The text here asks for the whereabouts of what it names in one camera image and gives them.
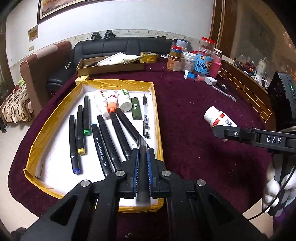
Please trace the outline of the right white-gloved hand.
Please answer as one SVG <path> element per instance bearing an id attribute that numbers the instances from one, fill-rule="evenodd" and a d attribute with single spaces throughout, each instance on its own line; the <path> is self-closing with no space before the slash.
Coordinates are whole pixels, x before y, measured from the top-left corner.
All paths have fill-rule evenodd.
<path id="1" fill-rule="evenodd" d="M 273 163 L 270 163 L 267 172 L 266 172 L 266 185 L 264 187 L 263 191 L 263 197 L 262 197 L 262 210 L 264 213 L 267 213 L 269 211 L 269 204 L 275 199 L 275 197 L 278 195 L 280 189 L 283 187 L 283 185 L 288 180 L 291 173 L 286 175 L 281 184 L 279 184 L 275 179 L 275 169 L 273 167 Z M 285 186 L 284 190 L 290 191 L 286 205 L 290 205 L 295 200 L 295 171 L 293 172 L 293 175 L 291 176 L 290 180 L 288 181 L 287 185 Z"/>

